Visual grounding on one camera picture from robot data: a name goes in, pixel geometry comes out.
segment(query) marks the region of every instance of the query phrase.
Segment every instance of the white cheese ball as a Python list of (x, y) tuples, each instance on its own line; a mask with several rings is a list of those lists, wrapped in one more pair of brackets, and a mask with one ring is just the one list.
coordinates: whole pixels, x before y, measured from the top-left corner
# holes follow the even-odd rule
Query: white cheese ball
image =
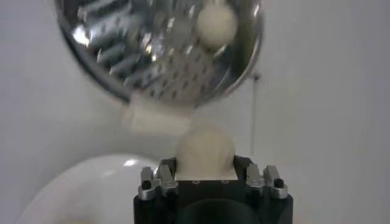
[(196, 32), (206, 47), (219, 48), (233, 41), (238, 28), (234, 11), (227, 4), (207, 4), (200, 11)]
[(198, 128), (184, 136), (176, 150), (176, 180), (233, 180), (234, 143), (214, 128)]

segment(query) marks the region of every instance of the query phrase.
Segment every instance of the metal bracket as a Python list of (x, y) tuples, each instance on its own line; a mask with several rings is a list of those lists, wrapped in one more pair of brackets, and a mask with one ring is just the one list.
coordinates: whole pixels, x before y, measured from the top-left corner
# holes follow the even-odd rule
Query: metal bracket
[(246, 169), (246, 184), (251, 190), (259, 191), (260, 194), (263, 193), (264, 178), (260, 175), (258, 167), (254, 163), (251, 163)]
[(263, 174), (267, 186), (271, 188), (271, 196), (273, 198), (284, 199), (288, 196), (287, 185), (280, 178), (279, 172), (275, 166), (266, 166)]
[(141, 171), (141, 185), (138, 187), (138, 198), (148, 201), (156, 196), (156, 187), (160, 185), (160, 180), (153, 179), (153, 171), (150, 167), (144, 167)]
[(158, 168), (158, 176), (161, 179), (161, 192), (164, 197), (167, 197), (168, 193), (179, 193), (179, 183), (173, 179), (171, 171), (168, 165), (162, 165)]

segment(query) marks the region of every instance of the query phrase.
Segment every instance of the metal screw head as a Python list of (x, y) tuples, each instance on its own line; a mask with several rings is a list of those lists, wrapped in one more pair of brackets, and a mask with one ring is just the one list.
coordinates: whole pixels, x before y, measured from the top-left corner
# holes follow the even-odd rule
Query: metal screw head
[(149, 190), (150, 188), (152, 188), (152, 182), (150, 180), (142, 181), (141, 187), (142, 190)]
[(284, 186), (285, 186), (285, 182), (284, 182), (282, 179), (276, 178), (276, 179), (274, 180), (274, 187), (281, 189), (281, 188), (283, 188)]

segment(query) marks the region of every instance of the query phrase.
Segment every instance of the bolt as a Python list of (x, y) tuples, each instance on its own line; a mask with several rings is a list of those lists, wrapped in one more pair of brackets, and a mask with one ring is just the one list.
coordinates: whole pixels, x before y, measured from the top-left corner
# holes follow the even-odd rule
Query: bolt
[(285, 182), (282, 179), (280, 178), (274, 179), (274, 187), (281, 189), (284, 186), (285, 186)]
[(142, 190), (149, 190), (152, 188), (152, 182), (150, 180), (144, 180), (141, 184)]

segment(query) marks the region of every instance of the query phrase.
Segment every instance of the metal cheese grater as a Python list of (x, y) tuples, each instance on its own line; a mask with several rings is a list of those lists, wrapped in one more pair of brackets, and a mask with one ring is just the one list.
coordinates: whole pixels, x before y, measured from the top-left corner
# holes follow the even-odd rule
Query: metal cheese grater
[(233, 43), (203, 47), (194, 31), (202, 0), (56, 0), (60, 27), (82, 65), (107, 90), (175, 105), (225, 95), (252, 73), (261, 42), (260, 4), (229, 4)]

